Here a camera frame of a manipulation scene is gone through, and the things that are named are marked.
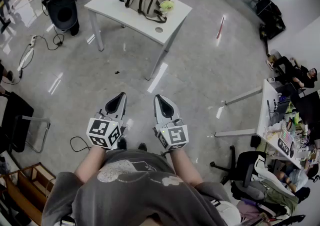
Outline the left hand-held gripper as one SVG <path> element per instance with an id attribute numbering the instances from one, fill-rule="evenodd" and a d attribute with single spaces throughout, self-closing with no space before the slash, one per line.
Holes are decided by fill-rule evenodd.
<path id="1" fill-rule="evenodd" d="M 93 146 L 105 150 L 118 148 L 126 106 L 127 95 L 121 92 L 100 106 L 94 117 L 89 119 L 86 135 Z"/>

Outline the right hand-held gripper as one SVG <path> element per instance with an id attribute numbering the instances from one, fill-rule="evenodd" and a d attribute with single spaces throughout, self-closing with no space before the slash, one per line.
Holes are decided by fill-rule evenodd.
<path id="1" fill-rule="evenodd" d="M 183 148 L 189 142 L 188 127 L 181 118 L 177 105 L 169 98 L 157 94 L 153 99 L 155 136 L 165 152 Z"/>

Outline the person's left forearm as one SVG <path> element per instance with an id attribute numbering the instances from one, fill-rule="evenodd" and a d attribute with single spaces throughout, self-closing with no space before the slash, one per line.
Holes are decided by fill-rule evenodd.
<path id="1" fill-rule="evenodd" d="M 106 150 L 98 146 L 93 146 L 89 150 L 84 160 L 79 164 L 74 172 L 81 183 L 86 183 L 100 170 L 105 154 Z"/>

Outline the person's right forearm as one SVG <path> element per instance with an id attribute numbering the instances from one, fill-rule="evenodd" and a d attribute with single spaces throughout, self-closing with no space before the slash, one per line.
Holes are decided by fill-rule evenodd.
<path id="1" fill-rule="evenodd" d="M 181 149 L 176 149 L 170 152 L 172 164 L 177 176 L 184 182 L 197 186 L 204 182 L 200 173 L 197 171 L 186 152 Z"/>

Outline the person's grey printed t-shirt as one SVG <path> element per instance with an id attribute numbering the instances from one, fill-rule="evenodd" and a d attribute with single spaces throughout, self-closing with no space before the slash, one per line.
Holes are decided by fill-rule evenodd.
<path id="1" fill-rule="evenodd" d="M 61 172 L 42 212 L 41 226 L 67 216 L 75 226 L 230 226 L 238 215 L 220 183 L 192 184 L 161 156 L 142 150 L 102 154 L 89 179 Z"/>

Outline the white table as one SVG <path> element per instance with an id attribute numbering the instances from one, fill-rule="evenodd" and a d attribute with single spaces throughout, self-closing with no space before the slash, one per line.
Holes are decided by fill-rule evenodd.
<path id="1" fill-rule="evenodd" d="M 169 52 L 172 43 L 175 40 L 181 26 L 183 25 L 192 8 L 179 0 L 174 1 L 174 9 L 169 13 L 165 24 L 155 23 L 146 19 L 144 16 L 132 9 L 126 9 L 118 0 L 91 0 L 85 4 L 96 41 L 97 49 L 104 50 L 104 43 L 100 33 L 97 16 L 113 20 L 122 27 L 128 27 L 150 40 L 162 45 L 159 54 L 150 56 L 150 66 L 144 74 L 146 80 L 150 80 L 157 64 L 164 52 Z"/>

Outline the green plush toy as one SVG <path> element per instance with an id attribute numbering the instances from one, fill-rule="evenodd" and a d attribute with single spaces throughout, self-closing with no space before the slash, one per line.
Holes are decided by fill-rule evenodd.
<path id="1" fill-rule="evenodd" d="M 162 13 L 162 15 L 166 15 L 168 12 L 174 9 L 174 6 L 175 4 L 172 0 L 166 0 L 160 4 L 159 11 Z"/>

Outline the red floor tape strip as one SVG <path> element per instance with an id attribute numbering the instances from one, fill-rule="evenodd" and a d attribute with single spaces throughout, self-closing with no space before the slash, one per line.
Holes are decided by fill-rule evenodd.
<path id="1" fill-rule="evenodd" d="M 220 27 L 219 27 L 219 30 L 218 30 L 218 33 L 217 33 L 217 36 L 216 36 L 216 39 L 218 40 L 221 36 L 221 32 L 222 32 L 222 29 L 223 29 L 223 26 L 224 26 L 224 22 L 225 22 L 225 15 L 223 15 L 222 19 L 221 19 L 221 23 L 220 23 Z"/>

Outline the black office chair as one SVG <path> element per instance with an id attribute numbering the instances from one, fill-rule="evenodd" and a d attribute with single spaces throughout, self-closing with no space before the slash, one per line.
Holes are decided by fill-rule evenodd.
<path id="1" fill-rule="evenodd" d="M 214 161 L 210 163 L 210 167 L 227 172 L 227 175 L 220 182 L 222 185 L 225 185 L 228 181 L 231 181 L 233 198 L 237 200 L 241 200 L 241 198 L 247 198 L 253 201 L 260 200 L 258 197 L 251 197 L 246 191 L 248 191 L 252 176 L 258 175 L 255 170 L 256 161 L 260 157 L 262 160 L 262 167 L 264 167 L 266 154 L 260 151 L 247 151 L 241 153 L 238 158 L 236 158 L 235 147 L 232 145 L 229 148 L 231 150 L 230 168 L 218 166 Z"/>

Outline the black folding chair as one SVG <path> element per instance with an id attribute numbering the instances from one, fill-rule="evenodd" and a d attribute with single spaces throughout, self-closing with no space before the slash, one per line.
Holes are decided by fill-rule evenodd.
<path id="1" fill-rule="evenodd" d="M 51 126 L 50 120 L 34 117 L 34 108 L 16 93 L 10 92 L 5 94 L 4 97 L 7 98 L 7 103 L 0 125 L 0 137 L 4 138 L 5 149 L 21 153 L 28 145 L 34 152 L 42 153 Z M 39 150 L 27 141 L 28 130 L 32 121 L 46 124 Z"/>

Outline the cluttered white desk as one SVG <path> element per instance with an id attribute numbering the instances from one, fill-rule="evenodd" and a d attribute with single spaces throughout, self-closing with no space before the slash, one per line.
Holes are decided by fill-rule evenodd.
<path id="1" fill-rule="evenodd" d="M 233 98 L 225 100 L 225 105 L 230 105 L 241 100 L 247 99 L 254 95 L 262 93 L 261 109 L 259 114 L 258 126 L 251 129 L 235 130 L 235 131 L 222 131 L 214 134 L 217 138 L 222 137 L 234 137 L 234 136 L 259 136 L 261 140 L 272 146 L 281 156 L 272 156 L 272 159 L 288 160 L 292 162 L 297 168 L 301 169 L 301 159 L 297 157 L 296 151 L 293 156 L 286 154 L 285 150 L 290 150 L 291 146 L 284 144 L 278 145 L 278 139 L 280 138 L 279 132 L 282 129 L 280 124 L 276 125 L 276 129 L 271 127 L 271 118 L 274 114 L 274 108 L 279 101 L 280 94 L 275 88 L 267 81 L 263 81 L 263 85 L 256 87 L 248 92 L 237 95 Z"/>

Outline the black shell chair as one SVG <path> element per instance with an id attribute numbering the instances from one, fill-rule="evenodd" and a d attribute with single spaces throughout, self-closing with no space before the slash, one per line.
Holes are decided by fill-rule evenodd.
<path id="1" fill-rule="evenodd" d="M 78 34 L 80 25 L 76 0 L 49 0 L 46 9 L 55 27 L 61 31 L 70 31 L 72 36 Z"/>

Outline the wooden shelf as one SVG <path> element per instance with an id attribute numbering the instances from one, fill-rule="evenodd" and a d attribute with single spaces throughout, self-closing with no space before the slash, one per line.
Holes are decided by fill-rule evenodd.
<path id="1" fill-rule="evenodd" d="M 22 212 L 28 220 L 41 226 L 42 212 L 56 177 L 41 163 L 0 175 L 0 196 Z"/>

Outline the black equipment case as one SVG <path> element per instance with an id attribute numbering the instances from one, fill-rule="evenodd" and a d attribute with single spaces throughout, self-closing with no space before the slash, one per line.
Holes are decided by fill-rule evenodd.
<path id="1" fill-rule="evenodd" d="M 272 16 L 269 17 L 263 26 L 262 36 L 267 37 L 269 40 L 280 34 L 286 29 L 282 17 Z"/>
<path id="2" fill-rule="evenodd" d="M 279 8 L 271 1 L 271 0 L 260 0 L 255 5 L 256 7 L 256 14 L 260 16 L 263 12 L 269 12 L 276 16 L 282 16 L 281 11 Z"/>

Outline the olive jacket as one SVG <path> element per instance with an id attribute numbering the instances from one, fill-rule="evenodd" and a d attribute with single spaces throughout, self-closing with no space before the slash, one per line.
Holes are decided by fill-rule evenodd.
<path id="1" fill-rule="evenodd" d="M 287 190 L 283 191 L 269 180 L 264 180 L 261 184 L 266 188 L 264 202 L 287 206 L 291 212 L 295 211 L 299 199 L 294 194 Z"/>

